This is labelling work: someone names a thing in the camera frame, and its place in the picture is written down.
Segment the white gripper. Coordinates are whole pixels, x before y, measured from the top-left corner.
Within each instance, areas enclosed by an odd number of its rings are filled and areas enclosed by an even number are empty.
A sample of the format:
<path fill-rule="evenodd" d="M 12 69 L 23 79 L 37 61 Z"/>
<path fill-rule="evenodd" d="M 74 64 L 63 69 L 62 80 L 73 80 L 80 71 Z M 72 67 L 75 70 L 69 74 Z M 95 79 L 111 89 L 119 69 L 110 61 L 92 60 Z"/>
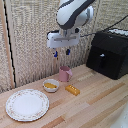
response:
<path fill-rule="evenodd" d="M 73 46 L 79 43 L 80 39 L 80 29 L 72 28 L 72 29 L 59 29 L 50 31 L 47 33 L 47 46 L 49 48 L 59 48 L 66 46 Z M 66 55 L 70 55 L 71 49 L 66 50 Z M 58 51 L 54 50 L 54 57 L 58 57 Z"/>

